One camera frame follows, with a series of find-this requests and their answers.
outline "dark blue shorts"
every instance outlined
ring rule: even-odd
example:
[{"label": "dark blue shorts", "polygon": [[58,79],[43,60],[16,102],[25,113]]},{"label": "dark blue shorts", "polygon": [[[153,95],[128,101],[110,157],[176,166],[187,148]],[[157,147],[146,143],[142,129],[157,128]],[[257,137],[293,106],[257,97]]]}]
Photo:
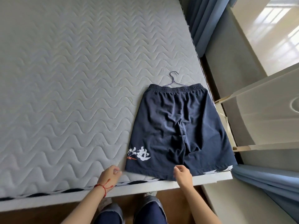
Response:
[{"label": "dark blue shorts", "polygon": [[237,164],[220,117],[201,84],[151,84],[135,118],[125,170],[175,180],[175,165],[193,176]]}]

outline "blue curtain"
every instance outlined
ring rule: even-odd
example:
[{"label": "blue curtain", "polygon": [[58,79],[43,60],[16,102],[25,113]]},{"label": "blue curtain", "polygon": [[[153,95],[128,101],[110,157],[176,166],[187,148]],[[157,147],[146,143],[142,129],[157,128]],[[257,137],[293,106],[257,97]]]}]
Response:
[{"label": "blue curtain", "polygon": [[189,25],[198,57],[204,55],[213,31],[229,1],[230,0],[189,1],[186,21]]},{"label": "blue curtain", "polygon": [[236,178],[263,189],[299,223],[299,173],[241,164],[232,172]]}]

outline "clothes hanger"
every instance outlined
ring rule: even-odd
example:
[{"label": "clothes hanger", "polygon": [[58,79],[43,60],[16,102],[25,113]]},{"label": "clothes hanger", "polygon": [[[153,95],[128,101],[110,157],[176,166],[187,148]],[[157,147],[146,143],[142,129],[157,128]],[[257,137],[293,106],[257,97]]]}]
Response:
[{"label": "clothes hanger", "polygon": [[169,84],[167,84],[167,85],[165,85],[165,86],[170,86],[170,85],[173,84],[173,83],[178,84],[178,85],[181,85],[181,86],[186,86],[186,85],[183,85],[183,84],[180,84],[180,83],[174,81],[174,77],[171,75],[172,72],[175,72],[176,74],[178,74],[178,72],[176,72],[176,71],[171,71],[171,72],[169,73],[169,76],[170,76],[170,78],[172,78],[172,82],[169,83]]}]

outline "mattress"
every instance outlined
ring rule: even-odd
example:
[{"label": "mattress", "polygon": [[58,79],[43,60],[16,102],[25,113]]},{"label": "mattress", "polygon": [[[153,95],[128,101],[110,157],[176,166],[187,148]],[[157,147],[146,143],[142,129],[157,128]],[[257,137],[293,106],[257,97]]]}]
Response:
[{"label": "mattress", "polygon": [[94,185],[151,83],[207,88],[178,0],[0,0],[0,28],[0,198]]}]

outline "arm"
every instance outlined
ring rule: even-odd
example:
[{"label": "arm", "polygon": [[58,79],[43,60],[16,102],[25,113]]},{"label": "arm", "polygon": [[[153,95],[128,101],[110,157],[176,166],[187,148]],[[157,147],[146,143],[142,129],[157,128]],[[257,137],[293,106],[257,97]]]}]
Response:
[{"label": "arm", "polygon": [[[97,183],[106,184],[106,192],[109,192],[112,189],[109,187],[115,186],[121,174],[119,167],[112,165],[101,173]],[[105,190],[102,186],[93,188],[61,224],[90,224],[104,195]]]},{"label": "arm", "polygon": [[192,175],[183,165],[174,167],[173,175],[184,192],[196,224],[221,224],[220,219],[209,208],[193,187]]}]

